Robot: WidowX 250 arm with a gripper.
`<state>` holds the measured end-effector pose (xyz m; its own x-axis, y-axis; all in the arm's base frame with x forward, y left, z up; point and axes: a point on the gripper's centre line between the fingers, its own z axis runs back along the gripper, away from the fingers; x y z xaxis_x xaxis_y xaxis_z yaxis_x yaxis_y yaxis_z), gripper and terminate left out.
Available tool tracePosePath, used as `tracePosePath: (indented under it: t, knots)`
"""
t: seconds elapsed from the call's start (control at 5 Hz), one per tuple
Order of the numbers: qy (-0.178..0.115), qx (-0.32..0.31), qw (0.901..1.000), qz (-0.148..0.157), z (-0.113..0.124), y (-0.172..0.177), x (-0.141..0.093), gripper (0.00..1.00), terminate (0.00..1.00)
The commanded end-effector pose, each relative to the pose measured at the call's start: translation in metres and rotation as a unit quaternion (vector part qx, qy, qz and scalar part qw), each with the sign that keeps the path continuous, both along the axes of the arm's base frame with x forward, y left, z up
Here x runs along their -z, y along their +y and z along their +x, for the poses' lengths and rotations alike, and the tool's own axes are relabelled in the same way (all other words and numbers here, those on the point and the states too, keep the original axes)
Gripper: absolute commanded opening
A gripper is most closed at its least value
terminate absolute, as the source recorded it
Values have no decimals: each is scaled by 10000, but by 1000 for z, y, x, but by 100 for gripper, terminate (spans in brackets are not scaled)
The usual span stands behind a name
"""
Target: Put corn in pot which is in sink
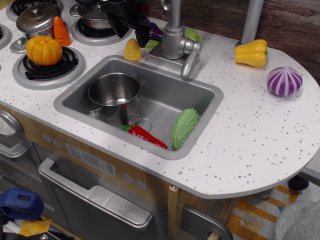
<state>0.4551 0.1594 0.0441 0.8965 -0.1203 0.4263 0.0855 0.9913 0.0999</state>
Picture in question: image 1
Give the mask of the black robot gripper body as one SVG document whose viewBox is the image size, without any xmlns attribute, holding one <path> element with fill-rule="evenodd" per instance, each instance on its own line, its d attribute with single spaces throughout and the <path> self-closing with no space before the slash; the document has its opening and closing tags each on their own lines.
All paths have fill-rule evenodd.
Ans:
<svg viewBox="0 0 320 240">
<path fill-rule="evenodd" d="M 103 9 L 110 17 L 128 27 L 142 28 L 148 26 L 143 4 L 143 0 L 108 0 Z"/>
</svg>

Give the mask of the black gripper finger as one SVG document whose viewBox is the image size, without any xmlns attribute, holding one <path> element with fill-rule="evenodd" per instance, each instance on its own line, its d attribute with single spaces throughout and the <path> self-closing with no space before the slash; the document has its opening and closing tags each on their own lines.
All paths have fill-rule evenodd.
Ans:
<svg viewBox="0 0 320 240">
<path fill-rule="evenodd" d="M 146 46 L 148 41 L 151 39 L 151 35 L 152 35 L 152 28 L 149 23 L 145 25 L 142 25 L 142 24 L 136 25 L 135 36 L 136 36 L 138 45 L 141 48 L 144 48 Z"/>
<path fill-rule="evenodd" d="M 108 22 L 115 34 L 119 38 L 123 38 L 125 34 L 129 31 L 129 27 L 124 25 L 119 18 L 112 14 L 108 15 Z"/>
</svg>

